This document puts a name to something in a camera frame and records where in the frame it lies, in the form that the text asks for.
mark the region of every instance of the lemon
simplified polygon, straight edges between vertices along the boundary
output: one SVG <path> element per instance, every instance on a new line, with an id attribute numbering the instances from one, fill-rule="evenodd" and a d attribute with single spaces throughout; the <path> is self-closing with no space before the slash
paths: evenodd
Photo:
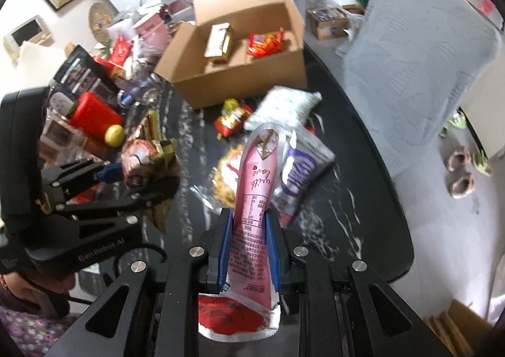
<path id="1" fill-rule="evenodd" d="M 112 148 L 121 146 L 125 139 L 125 132 L 121 125 L 112 125 L 105 132 L 105 143 Z"/>

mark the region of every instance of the pink slipper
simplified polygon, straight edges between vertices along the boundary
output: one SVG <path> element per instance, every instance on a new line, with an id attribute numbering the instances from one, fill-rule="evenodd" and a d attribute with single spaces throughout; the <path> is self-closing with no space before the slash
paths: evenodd
<path id="1" fill-rule="evenodd" d="M 469 165 L 472 162 L 472 156 L 466 146 L 458 146 L 445 161 L 445 167 L 449 172 L 454 172 Z"/>
<path id="2" fill-rule="evenodd" d="M 457 181 L 449 185 L 449 193 L 454 199 L 461 199 L 475 190 L 475 178 L 471 173 L 465 173 Z"/>

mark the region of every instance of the silver bolt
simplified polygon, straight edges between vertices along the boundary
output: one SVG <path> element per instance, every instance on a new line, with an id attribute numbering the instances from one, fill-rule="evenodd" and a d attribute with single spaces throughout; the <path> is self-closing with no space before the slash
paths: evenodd
<path id="1" fill-rule="evenodd" d="M 137 260 L 131 265 L 131 269 L 135 273 L 142 272 L 146 269 L 146 264 L 142 260 Z"/>
<path id="2" fill-rule="evenodd" d="M 204 248 L 201 248 L 200 246 L 195 246 L 189 250 L 189 254 L 194 258 L 197 258 L 198 256 L 201 256 L 204 253 L 205 253 Z"/>
<path id="3" fill-rule="evenodd" d="M 134 225 L 135 223 L 137 223 L 137 222 L 138 222 L 138 218 L 137 218 L 137 216 L 130 215 L 130 216 L 127 216 L 127 217 L 126 217 L 126 221 L 127 221 L 130 225 Z"/>
<path id="4" fill-rule="evenodd" d="M 309 249 L 307 249 L 305 246 L 297 246 L 296 248 L 293 249 L 293 253 L 295 256 L 302 258 L 309 254 Z"/>
<path id="5" fill-rule="evenodd" d="M 362 260 L 353 261 L 353 269 L 357 272 L 364 272 L 367 270 L 367 264 Z"/>

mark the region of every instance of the black table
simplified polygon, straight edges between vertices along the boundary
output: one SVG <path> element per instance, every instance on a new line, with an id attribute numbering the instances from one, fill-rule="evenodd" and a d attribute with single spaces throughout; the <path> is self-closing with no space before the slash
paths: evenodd
<path id="1" fill-rule="evenodd" d="M 354 260 L 362 259 L 391 282 L 413 262 L 412 241 L 395 188 L 344 91 L 307 47 L 305 63 L 309 91 L 319 91 L 323 98 L 311 120 L 316 135 L 335 153 L 335 164 L 312 184 L 290 228 L 301 233 L 306 245 L 335 261 L 343 275 Z M 217 220 L 190 187 L 205 182 L 230 148 L 228 141 L 216 139 L 213 121 L 220 110 L 217 106 L 193 111 L 175 91 L 163 95 L 162 126 L 168 138 L 179 141 L 181 184 L 168 213 L 167 235 L 161 236 L 150 224 L 144 233 L 169 256 L 197 245 L 202 232 Z M 139 259 L 149 261 L 149 256 L 153 263 L 156 254 L 143 249 L 129 253 L 122 267 Z M 104 290 L 97 275 L 81 272 L 79 281 L 90 294 Z"/>

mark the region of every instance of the red wrapper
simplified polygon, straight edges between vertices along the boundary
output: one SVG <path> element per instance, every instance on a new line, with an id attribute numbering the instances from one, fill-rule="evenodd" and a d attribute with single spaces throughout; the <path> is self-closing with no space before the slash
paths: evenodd
<path id="1" fill-rule="evenodd" d="M 214 126 L 218 132 L 228 138 L 231 134 L 239 131 L 246 119 L 253 113 L 252 109 L 247 105 L 242 105 L 235 108 L 231 113 L 221 115 L 214 121 Z"/>
<path id="2" fill-rule="evenodd" d="M 126 59 L 130 55 L 132 47 L 133 45 L 125 40 L 125 38 L 121 35 L 114 43 L 112 54 L 110 54 L 110 62 L 119 65 L 120 67 L 125 65 Z"/>
<path id="3" fill-rule="evenodd" d="M 249 34 L 249 48 L 247 55 L 252 55 L 256 58 L 276 54 L 282 51 L 282 38 L 284 37 L 284 29 L 271 32 L 268 34 Z"/>

